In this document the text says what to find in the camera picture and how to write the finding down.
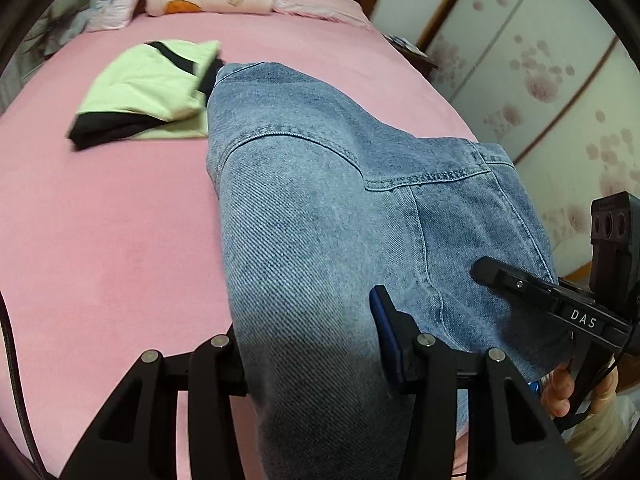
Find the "person's right hand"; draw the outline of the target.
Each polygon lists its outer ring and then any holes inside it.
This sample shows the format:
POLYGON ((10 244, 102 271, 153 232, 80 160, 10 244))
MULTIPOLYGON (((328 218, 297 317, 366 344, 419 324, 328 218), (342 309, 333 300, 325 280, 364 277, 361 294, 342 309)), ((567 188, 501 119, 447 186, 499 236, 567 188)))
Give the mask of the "person's right hand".
MULTIPOLYGON (((612 402, 616 395, 618 385, 618 369, 605 376, 592 390, 590 414, 598 414, 612 402)), ((552 370, 548 376, 544 390, 541 393, 540 402, 551 418, 563 417, 570 410, 570 395, 574 392, 575 381, 570 376, 570 363, 561 363, 552 370)))

